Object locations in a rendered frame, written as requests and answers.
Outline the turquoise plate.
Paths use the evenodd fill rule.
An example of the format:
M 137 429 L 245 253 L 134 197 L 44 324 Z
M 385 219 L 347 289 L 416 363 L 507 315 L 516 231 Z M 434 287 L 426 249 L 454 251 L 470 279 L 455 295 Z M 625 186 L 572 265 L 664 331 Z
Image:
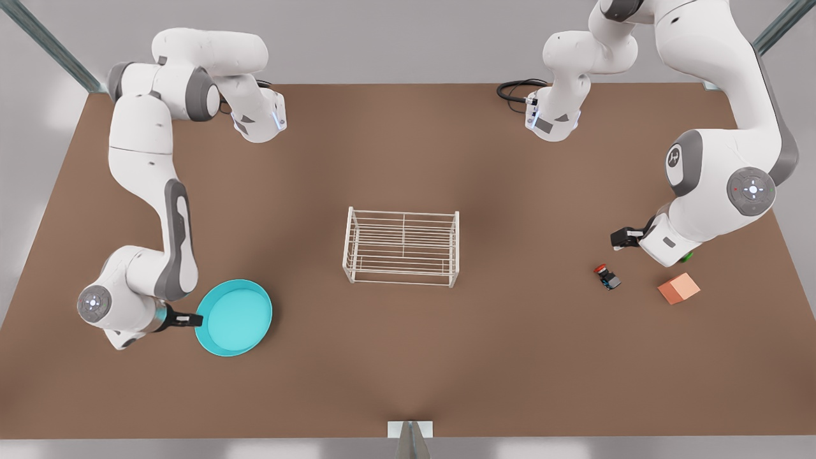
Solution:
M 208 291 L 196 314 L 202 317 L 195 329 L 201 347 L 216 356 L 234 357 L 262 342 L 273 320 L 273 305 L 256 282 L 233 279 Z

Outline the orange cube block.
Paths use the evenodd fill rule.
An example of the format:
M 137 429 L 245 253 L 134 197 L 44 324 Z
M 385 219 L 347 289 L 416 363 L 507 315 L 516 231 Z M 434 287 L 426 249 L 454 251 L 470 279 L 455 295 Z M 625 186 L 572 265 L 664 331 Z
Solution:
M 687 300 L 701 291 L 700 287 L 688 273 L 682 273 L 675 278 L 667 280 L 667 282 L 658 286 L 658 290 L 670 305 L 675 305 L 683 300 Z

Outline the silver frame post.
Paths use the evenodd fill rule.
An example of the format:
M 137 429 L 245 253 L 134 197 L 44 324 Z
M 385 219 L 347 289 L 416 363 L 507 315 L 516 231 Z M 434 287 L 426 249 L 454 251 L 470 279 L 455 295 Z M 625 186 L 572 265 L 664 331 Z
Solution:
M 816 8 L 816 0 L 736 0 L 738 6 L 750 5 L 751 12 L 762 6 L 778 6 L 780 11 L 753 40 L 760 55 L 771 50 L 802 18 Z
M 432 421 L 389 421 L 389 439 L 398 439 L 395 459 L 432 459 L 425 439 L 434 436 Z
M 47 55 L 91 94 L 107 92 L 99 81 L 20 0 L 0 0 L 0 10 L 38 44 Z

